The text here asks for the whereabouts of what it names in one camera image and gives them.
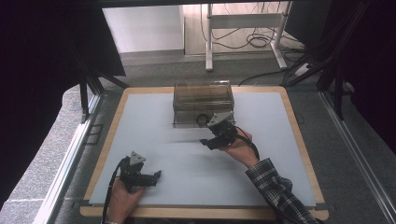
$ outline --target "person's arm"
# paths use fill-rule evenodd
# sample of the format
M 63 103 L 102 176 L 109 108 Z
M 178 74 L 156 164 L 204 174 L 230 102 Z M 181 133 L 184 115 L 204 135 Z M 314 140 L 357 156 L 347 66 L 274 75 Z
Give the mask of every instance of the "person's arm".
M 238 134 L 252 139 L 252 135 L 245 131 L 238 130 Z M 248 168 L 247 176 L 265 201 L 283 217 L 284 223 L 317 223 L 300 200 L 291 193 L 291 181 L 277 173 L 270 159 L 259 161 L 253 149 L 240 139 L 219 150 L 227 152 Z
M 140 187 L 137 192 L 131 194 L 125 188 L 125 184 L 116 178 L 111 190 L 107 221 L 118 224 L 124 223 L 125 219 L 136 209 L 145 189 Z

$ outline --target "wooden table border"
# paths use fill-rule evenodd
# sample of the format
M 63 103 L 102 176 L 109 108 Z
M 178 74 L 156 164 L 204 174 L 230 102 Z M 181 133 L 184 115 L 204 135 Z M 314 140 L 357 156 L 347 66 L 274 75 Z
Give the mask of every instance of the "wooden table border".
M 113 138 L 116 133 L 117 127 L 120 123 L 123 109 L 129 94 L 150 94 L 150 93 L 173 93 L 174 87 L 155 87 L 155 88 L 128 88 L 123 92 L 119 106 L 117 108 L 114 119 L 111 123 L 106 141 L 103 145 L 102 152 L 96 163 L 95 170 L 93 171 L 92 178 L 84 200 L 89 200 L 92 196 L 93 189 L 102 173 L 105 166 L 107 155 L 111 149 Z M 289 96 L 283 87 L 233 87 L 233 93 L 236 92 L 279 92 L 285 106 L 286 112 L 289 117 L 290 125 L 297 142 L 297 146 L 302 156 L 305 170 L 308 174 L 311 188 L 314 192 L 317 204 L 325 204 L 320 186 L 315 175 L 314 168 L 311 160 L 309 159 L 308 152 L 305 147 L 304 139 L 301 135 L 300 128 L 291 107 Z M 102 206 L 81 206 L 80 213 L 86 217 L 100 217 L 103 212 Z M 329 217 L 328 210 L 310 209 L 312 215 L 321 220 L 326 220 Z M 203 207 L 149 207 L 139 206 L 131 214 L 132 217 L 166 217 L 166 218 L 229 218 L 229 219 L 275 219 L 276 216 L 271 208 L 203 208 Z

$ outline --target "floor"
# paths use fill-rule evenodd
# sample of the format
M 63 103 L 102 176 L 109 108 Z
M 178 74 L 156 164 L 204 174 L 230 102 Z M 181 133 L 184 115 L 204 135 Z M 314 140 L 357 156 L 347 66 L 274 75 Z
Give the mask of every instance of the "floor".
M 251 5 L 247 9 L 250 11 L 254 7 L 255 5 Z M 275 10 L 277 5 L 273 3 L 268 8 Z M 222 13 L 227 10 L 232 11 L 232 7 L 228 5 L 221 5 L 219 9 L 223 10 Z M 172 86 L 178 80 L 226 78 L 230 79 L 233 85 L 238 85 L 246 77 L 278 71 L 271 51 L 252 51 L 216 55 L 215 69 L 212 73 L 205 71 L 205 57 L 198 47 L 187 55 L 179 51 L 125 53 L 121 55 L 121 60 L 127 77 L 120 77 L 120 80 L 133 87 L 144 87 Z M 291 60 L 288 63 L 292 64 L 293 59 L 296 59 L 292 56 L 298 55 L 289 56 Z M 384 215 L 378 205 L 373 190 L 362 174 L 364 172 L 354 160 L 353 152 L 340 134 L 329 108 L 316 91 L 314 84 L 317 78 L 311 77 L 293 88 L 287 88 L 287 91 L 325 197 L 326 209 L 330 212 L 330 217 L 325 223 L 394 223 Z M 244 84 L 278 85 L 282 79 L 282 74 L 274 74 L 253 78 Z M 55 210 L 50 216 L 49 223 L 99 223 L 100 221 L 99 217 L 82 216 L 79 207 L 84 204 L 82 197 L 122 94 L 122 89 L 117 85 L 105 79 L 101 81 L 106 91 L 97 104 L 99 109 L 92 116 L 89 132 L 78 149 L 75 162 L 70 168 L 70 174 L 65 180 L 65 187 L 60 192 L 59 201 L 54 206 Z M 90 99 L 94 100 L 92 94 L 89 95 Z M 343 123 L 354 136 L 361 153 L 387 193 L 386 196 L 391 201 L 395 201 L 395 155 L 356 111 L 348 95 L 344 97 L 343 102 L 345 116 Z M 76 137 L 77 129 L 81 125 L 80 119 L 79 87 L 76 86 L 64 94 L 63 108 L 59 117 L 31 166 L 5 203 L 0 212 L 0 223 L 32 223 L 35 220 L 52 181 Z M 135 221 L 135 223 L 148 224 L 200 222 L 220 223 L 218 220 L 137 219 Z M 237 222 L 222 220 L 222 223 Z

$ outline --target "white wall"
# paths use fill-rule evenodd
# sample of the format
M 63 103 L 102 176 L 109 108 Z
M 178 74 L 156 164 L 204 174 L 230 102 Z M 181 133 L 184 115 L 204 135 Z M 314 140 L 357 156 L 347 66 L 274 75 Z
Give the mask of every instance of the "white wall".
M 183 49 L 182 6 L 104 8 L 119 53 Z

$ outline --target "transparent container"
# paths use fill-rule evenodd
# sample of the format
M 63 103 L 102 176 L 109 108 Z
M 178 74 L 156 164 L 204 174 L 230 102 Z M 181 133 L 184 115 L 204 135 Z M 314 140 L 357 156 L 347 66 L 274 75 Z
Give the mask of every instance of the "transparent container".
M 175 128 L 204 128 L 213 114 L 233 111 L 230 81 L 175 84 L 173 108 Z

